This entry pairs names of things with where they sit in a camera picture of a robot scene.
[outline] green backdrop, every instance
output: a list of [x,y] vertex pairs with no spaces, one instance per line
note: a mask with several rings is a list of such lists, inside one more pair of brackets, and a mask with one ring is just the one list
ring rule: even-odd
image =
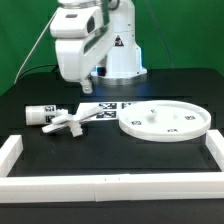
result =
[[[146,0],[133,2],[136,5],[136,41],[143,50],[144,67],[172,68]],[[174,68],[214,68],[224,75],[223,0],[149,2],[166,40]],[[0,95],[13,85],[16,73],[57,6],[57,0],[1,0]],[[56,58],[54,39],[48,32],[26,69],[49,63],[56,63]]]

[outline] white circular plate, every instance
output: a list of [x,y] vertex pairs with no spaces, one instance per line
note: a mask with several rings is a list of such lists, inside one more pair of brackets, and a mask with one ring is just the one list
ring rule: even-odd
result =
[[205,109],[179,101],[156,100],[130,105],[119,114],[120,128],[149,141],[177,142],[197,138],[211,126]]

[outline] small white piece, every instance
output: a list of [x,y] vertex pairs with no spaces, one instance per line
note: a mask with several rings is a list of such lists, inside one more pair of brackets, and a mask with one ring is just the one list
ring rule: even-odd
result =
[[9,174],[22,151],[22,137],[11,135],[0,149],[0,177]]
[[83,111],[79,115],[61,115],[52,119],[52,124],[42,128],[44,133],[58,131],[65,127],[70,127],[73,137],[82,135],[81,124],[90,121],[90,117],[102,113],[103,109],[99,106]]

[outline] black cable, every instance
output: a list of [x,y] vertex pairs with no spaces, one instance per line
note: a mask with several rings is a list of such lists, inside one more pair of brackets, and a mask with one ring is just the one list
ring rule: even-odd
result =
[[54,67],[54,69],[52,69],[51,72],[55,72],[58,69],[58,65],[57,64],[46,64],[46,65],[38,65],[32,68],[27,69],[26,71],[22,72],[19,76],[18,76],[18,80],[20,80],[26,73],[35,70],[35,69],[39,69],[39,68],[46,68],[46,67]]
[[19,80],[19,77],[20,77],[20,74],[22,73],[22,70],[23,68],[25,68],[25,65],[28,63],[30,57],[32,56],[32,54],[34,53],[37,45],[40,43],[41,39],[43,38],[43,36],[45,35],[45,33],[47,32],[48,30],[48,27],[50,26],[51,22],[53,21],[54,17],[56,16],[57,14],[57,10],[56,12],[54,13],[54,15],[51,17],[51,19],[49,20],[49,22],[47,23],[47,25],[45,26],[44,30],[42,31],[42,33],[40,34],[40,36],[38,37],[36,43],[34,44],[34,46],[32,47],[30,53],[27,55],[25,61],[23,62],[22,66],[20,67],[17,75],[16,75],[16,78],[15,78],[15,81],[14,81],[14,84],[16,84],[17,80]]
[[154,21],[154,24],[155,24],[155,26],[156,26],[159,34],[160,34],[160,37],[161,37],[161,39],[163,41],[163,44],[164,44],[165,48],[166,48],[166,52],[167,52],[167,55],[169,57],[171,68],[174,68],[174,63],[173,63],[173,59],[172,59],[171,54],[170,54],[170,50],[169,50],[168,44],[166,43],[166,39],[165,39],[165,37],[163,35],[163,32],[162,32],[162,30],[160,28],[159,22],[158,22],[158,20],[156,18],[156,15],[155,15],[155,13],[154,13],[154,11],[152,9],[150,1],[149,0],[145,0],[145,3],[147,5],[147,7],[148,7],[148,10],[149,10],[149,13],[150,13],[150,15],[152,17],[152,20]]
[[117,10],[119,8],[120,5],[120,0],[117,0],[116,5],[113,8],[108,7],[109,10],[114,11]]

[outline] black surface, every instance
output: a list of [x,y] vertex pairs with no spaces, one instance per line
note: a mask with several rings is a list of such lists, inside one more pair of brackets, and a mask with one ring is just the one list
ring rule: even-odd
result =
[[[91,95],[55,73],[29,75],[0,97],[0,145],[11,134],[22,134],[24,143],[9,176],[219,172],[205,136],[169,144],[147,142],[126,135],[118,121],[87,123],[78,138],[69,129],[46,135],[41,127],[25,125],[24,110],[27,105],[56,104],[74,114],[80,102],[179,100],[208,110],[212,128],[223,133],[223,87],[224,78],[211,69],[153,70],[147,82],[97,85]],[[1,224],[222,223],[224,200],[1,204],[0,217]]]

